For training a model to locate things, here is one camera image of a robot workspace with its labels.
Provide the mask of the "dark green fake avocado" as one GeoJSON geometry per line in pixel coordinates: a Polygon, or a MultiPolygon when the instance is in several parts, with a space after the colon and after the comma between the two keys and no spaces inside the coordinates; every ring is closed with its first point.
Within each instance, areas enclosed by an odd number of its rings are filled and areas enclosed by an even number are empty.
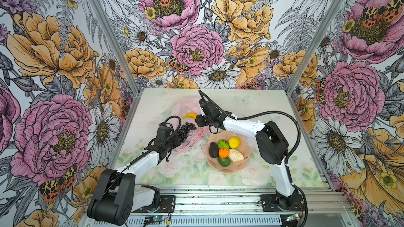
{"type": "Polygon", "coordinates": [[[229,158],[224,158],[224,159],[222,159],[222,158],[218,157],[217,160],[218,160],[218,163],[219,163],[222,167],[228,167],[228,166],[230,166],[230,164],[231,164],[231,160],[230,160],[229,158]]]}

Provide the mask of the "yellow fake banana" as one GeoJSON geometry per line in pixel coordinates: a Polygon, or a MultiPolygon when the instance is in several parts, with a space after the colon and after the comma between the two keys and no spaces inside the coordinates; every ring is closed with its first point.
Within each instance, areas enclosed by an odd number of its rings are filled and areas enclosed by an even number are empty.
{"type": "Polygon", "coordinates": [[[182,117],[182,119],[192,118],[193,120],[195,120],[196,117],[197,115],[195,113],[187,113],[185,116],[182,117]]]}

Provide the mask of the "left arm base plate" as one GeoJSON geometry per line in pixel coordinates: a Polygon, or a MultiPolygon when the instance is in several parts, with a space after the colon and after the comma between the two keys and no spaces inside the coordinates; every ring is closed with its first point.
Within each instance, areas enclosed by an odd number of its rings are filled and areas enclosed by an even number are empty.
{"type": "Polygon", "coordinates": [[[138,209],[137,213],[174,213],[176,206],[175,195],[162,195],[157,206],[146,206],[138,209]]]}

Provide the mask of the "green fake lime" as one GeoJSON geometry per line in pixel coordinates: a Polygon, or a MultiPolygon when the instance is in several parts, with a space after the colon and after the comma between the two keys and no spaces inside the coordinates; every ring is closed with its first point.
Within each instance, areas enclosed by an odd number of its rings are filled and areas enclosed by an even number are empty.
{"type": "Polygon", "coordinates": [[[230,148],[229,143],[224,139],[219,140],[217,145],[218,145],[218,149],[223,149],[223,148],[229,149],[230,148]]]}

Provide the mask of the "beige fake garlic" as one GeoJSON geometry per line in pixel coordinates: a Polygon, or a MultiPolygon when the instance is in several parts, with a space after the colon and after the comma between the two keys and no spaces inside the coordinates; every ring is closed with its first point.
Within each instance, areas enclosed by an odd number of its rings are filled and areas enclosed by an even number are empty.
{"type": "Polygon", "coordinates": [[[229,149],[228,158],[231,162],[239,162],[245,159],[241,152],[239,152],[237,149],[232,148],[229,149]]]}

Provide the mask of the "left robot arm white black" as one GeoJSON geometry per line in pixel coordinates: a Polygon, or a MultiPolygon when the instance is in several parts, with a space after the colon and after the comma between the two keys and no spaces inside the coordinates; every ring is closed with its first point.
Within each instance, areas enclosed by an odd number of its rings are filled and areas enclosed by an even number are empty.
{"type": "Polygon", "coordinates": [[[161,123],[156,137],[140,156],[117,170],[104,170],[88,205],[87,216],[121,226],[133,211],[163,207],[160,190],[153,186],[137,186],[137,179],[167,160],[171,151],[181,145],[178,136],[180,128],[174,129],[168,123],[161,123]]]}

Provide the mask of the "pink plastic bag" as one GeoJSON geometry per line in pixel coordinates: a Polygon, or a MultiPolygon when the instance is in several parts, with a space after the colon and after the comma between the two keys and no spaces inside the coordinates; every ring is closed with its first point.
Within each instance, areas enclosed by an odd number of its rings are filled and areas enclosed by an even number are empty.
{"type": "MultiPolygon", "coordinates": [[[[178,116],[181,119],[187,113],[195,113],[196,115],[200,115],[201,108],[199,105],[199,100],[200,98],[198,97],[188,97],[180,100],[176,104],[171,115],[178,116]]],[[[195,124],[197,130],[194,133],[191,133],[191,135],[188,136],[187,140],[184,143],[182,143],[179,147],[174,149],[175,153],[185,153],[186,151],[191,150],[191,148],[196,146],[207,135],[208,129],[205,127],[204,128],[198,127],[195,120],[193,120],[192,118],[182,119],[182,125],[186,123],[195,124]]]]}

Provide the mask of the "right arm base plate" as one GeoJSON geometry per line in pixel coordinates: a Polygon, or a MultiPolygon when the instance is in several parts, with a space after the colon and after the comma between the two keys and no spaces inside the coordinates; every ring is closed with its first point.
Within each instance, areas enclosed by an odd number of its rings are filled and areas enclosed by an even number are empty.
{"type": "Polygon", "coordinates": [[[277,194],[260,195],[260,205],[264,212],[303,212],[306,210],[305,200],[300,194],[285,197],[277,194]]]}

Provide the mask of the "dark brown fake avocado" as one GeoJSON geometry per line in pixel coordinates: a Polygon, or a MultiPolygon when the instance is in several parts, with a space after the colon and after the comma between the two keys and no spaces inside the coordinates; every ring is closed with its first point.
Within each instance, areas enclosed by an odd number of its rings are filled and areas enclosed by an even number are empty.
{"type": "Polygon", "coordinates": [[[218,158],[219,157],[218,144],[215,142],[211,142],[208,148],[208,153],[211,158],[218,158]]]}

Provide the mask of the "orange fake fruit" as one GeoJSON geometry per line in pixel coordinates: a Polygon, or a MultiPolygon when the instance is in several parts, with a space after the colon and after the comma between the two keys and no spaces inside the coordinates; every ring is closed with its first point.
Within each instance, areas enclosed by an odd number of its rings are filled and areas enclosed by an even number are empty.
{"type": "Polygon", "coordinates": [[[222,159],[228,158],[229,156],[229,149],[228,148],[221,148],[219,149],[218,156],[222,159]]]}

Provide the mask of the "pink faceted plastic bowl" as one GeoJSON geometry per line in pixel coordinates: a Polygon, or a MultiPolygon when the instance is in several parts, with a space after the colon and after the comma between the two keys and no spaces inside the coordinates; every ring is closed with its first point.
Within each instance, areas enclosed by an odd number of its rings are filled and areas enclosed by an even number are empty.
{"type": "Polygon", "coordinates": [[[208,143],[204,146],[204,151],[205,151],[205,155],[206,155],[208,164],[212,168],[214,168],[218,171],[221,171],[223,173],[226,173],[226,174],[233,173],[233,172],[246,168],[247,161],[251,155],[251,150],[246,144],[245,137],[241,134],[234,134],[230,131],[223,131],[218,134],[211,134],[209,136],[208,143]],[[210,154],[210,152],[211,152],[210,149],[213,149],[213,147],[211,147],[211,143],[216,143],[219,148],[220,140],[224,140],[224,141],[227,141],[227,143],[229,143],[229,140],[231,138],[238,138],[240,140],[240,142],[241,142],[240,146],[237,147],[235,149],[235,151],[233,151],[233,153],[239,152],[243,156],[243,159],[233,162],[230,159],[230,156],[227,156],[226,158],[221,158],[221,154],[220,154],[219,150],[217,151],[218,157],[213,158],[210,154]]]}

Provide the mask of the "yellow fake lemon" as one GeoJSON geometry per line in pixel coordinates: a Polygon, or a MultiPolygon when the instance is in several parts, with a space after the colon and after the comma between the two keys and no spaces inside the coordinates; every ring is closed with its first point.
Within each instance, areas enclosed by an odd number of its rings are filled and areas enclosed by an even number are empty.
{"type": "Polygon", "coordinates": [[[232,137],[228,140],[231,149],[237,149],[241,145],[241,140],[238,137],[232,137]]]}

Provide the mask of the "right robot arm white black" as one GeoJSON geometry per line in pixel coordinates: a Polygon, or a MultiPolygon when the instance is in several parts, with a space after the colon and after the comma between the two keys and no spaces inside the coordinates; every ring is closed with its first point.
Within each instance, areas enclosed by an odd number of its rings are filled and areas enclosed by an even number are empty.
{"type": "Polygon", "coordinates": [[[296,119],[288,113],[277,110],[265,111],[248,117],[237,117],[219,107],[202,91],[200,91],[200,95],[201,114],[196,116],[197,125],[199,127],[214,127],[254,138],[260,156],[271,166],[272,174],[276,181],[276,198],[271,204],[285,211],[290,210],[292,206],[300,201],[298,189],[293,183],[288,167],[289,158],[299,146],[302,136],[296,119]],[[288,151],[289,143],[275,122],[252,121],[253,118],[272,114],[283,115],[294,123],[297,130],[297,139],[291,151],[288,151]]]}

